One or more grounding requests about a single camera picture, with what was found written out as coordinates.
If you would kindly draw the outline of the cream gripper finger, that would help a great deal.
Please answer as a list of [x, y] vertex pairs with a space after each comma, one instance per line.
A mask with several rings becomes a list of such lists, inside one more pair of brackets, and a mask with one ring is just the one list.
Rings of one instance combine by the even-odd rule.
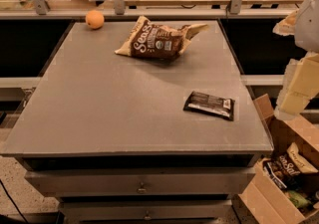
[[276, 101], [275, 117], [280, 120], [294, 119], [318, 94], [319, 54], [308, 52], [301, 60], [291, 59]]

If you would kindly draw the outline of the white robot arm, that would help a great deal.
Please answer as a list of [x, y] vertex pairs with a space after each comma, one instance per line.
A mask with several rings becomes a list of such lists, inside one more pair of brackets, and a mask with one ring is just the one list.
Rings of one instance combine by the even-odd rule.
[[302, 59], [291, 59], [286, 66], [276, 102], [275, 116], [290, 120], [319, 94], [319, 0], [304, 0], [297, 11], [274, 26], [273, 32], [293, 36], [295, 45], [306, 51]]

